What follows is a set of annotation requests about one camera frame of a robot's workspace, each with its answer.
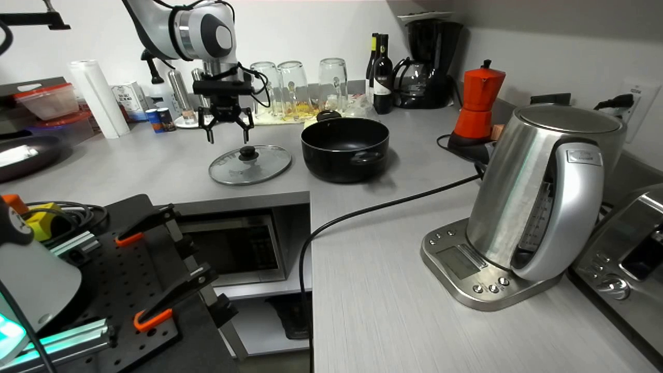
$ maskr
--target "coffee maker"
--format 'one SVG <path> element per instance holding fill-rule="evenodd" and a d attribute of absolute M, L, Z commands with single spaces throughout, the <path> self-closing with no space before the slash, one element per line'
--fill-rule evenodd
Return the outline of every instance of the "coffee maker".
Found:
<path fill-rule="evenodd" d="M 464 26 L 442 18 L 415 18 L 404 24 L 411 58 L 393 66 L 398 107 L 444 107 L 453 98 L 449 77 Z"/>
<path fill-rule="evenodd" d="M 456 301 L 498 310 L 539 295 L 587 245 L 626 127 L 561 107 L 517 107 L 468 219 L 434 230 L 422 262 Z"/>

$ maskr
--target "kettle base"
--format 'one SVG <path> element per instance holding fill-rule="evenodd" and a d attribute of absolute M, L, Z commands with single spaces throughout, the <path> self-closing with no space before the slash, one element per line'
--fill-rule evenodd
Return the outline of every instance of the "kettle base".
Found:
<path fill-rule="evenodd" d="M 468 219 L 429 232 L 420 257 L 449 295 L 477 310 L 500 310 L 555 285 L 561 276 L 526 281 L 482 259 L 466 241 Z"/>

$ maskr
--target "power outlet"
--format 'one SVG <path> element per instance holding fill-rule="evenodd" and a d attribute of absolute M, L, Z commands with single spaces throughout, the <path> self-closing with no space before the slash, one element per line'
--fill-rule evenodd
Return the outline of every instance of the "power outlet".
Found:
<path fill-rule="evenodd" d="M 620 94 L 631 94 L 635 106 L 622 114 L 622 122 L 626 125 L 626 142 L 629 142 L 636 132 L 640 131 L 646 111 L 655 98 L 659 96 L 660 85 L 659 82 L 638 82 L 638 80 L 624 80 Z"/>

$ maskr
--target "black coffee maker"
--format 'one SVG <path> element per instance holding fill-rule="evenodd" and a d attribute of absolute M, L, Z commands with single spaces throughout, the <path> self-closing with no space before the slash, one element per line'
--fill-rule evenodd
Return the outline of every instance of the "black coffee maker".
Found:
<path fill-rule="evenodd" d="M 406 24 L 411 58 L 393 69 L 398 107 L 444 107 L 453 96 L 453 65 L 464 26 L 442 18 L 419 18 Z"/>

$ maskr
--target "pot handle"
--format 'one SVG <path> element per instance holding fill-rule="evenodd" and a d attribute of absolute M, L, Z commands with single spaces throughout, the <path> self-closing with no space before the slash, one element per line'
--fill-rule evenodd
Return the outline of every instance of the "pot handle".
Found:
<path fill-rule="evenodd" d="M 351 157 L 351 163 L 355 166 L 371 166 L 382 157 L 379 152 L 358 152 Z"/>

